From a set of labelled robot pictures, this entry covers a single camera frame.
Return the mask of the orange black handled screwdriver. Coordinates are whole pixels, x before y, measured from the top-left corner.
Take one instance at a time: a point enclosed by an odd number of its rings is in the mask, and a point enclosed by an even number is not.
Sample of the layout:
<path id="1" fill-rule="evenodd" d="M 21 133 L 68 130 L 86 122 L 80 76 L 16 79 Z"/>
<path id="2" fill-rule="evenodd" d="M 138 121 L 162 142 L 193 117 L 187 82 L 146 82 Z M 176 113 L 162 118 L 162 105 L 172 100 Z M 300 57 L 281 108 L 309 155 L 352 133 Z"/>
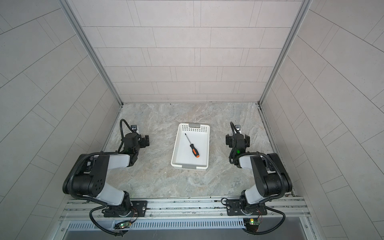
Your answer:
<path id="1" fill-rule="evenodd" d="M 192 150 L 192 153 L 193 155 L 196 157 L 196 158 L 199 158 L 200 157 L 200 154 L 198 152 L 198 150 L 196 149 L 196 147 L 194 146 L 194 144 L 190 141 L 189 137 L 187 136 L 187 134 L 185 134 L 188 142 L 190 143 L 190 148 Z"/>

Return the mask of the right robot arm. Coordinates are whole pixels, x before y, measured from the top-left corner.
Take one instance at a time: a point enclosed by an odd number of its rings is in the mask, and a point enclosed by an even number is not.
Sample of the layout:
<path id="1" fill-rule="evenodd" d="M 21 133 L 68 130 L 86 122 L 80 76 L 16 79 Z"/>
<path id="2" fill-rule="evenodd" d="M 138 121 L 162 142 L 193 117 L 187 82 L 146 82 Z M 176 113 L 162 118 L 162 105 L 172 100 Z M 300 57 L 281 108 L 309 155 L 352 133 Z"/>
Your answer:
<path id="1" fill-rule="evenodd" d="M 240 199 L 228 204 L 244 215 L 265 212 L 260 208 L 275 199 L 282 198 L 293 189 L 292 181 L 280 157 L 276 153 L 247 152 L 250 137 L 240 133 L 226 135 L 226 145 L 231 148 L 229 161 L 240 169 L 250 169 L 254 175 L 254 185 L 242 191 Z"/>

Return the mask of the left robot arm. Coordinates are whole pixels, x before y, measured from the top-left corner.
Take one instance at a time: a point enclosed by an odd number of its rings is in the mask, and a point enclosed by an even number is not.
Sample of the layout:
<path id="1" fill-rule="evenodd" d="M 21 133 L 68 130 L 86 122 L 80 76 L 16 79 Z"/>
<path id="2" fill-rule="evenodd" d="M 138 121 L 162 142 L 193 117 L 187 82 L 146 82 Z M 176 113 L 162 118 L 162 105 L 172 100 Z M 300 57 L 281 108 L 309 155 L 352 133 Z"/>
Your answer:
<path id="1" fill-rule="evenodd" d="M 107 173 L 132 167 L 140 149 L 149 145 L 148 135 L 128 133 L 122 138 L 122 151 L 81 154 L 63 183 L 63 192 L 75 199 L 102 205 L 105 218 L 145 216 L 148 202 L 132 202 L 128 192 L 107 183 Z"/>

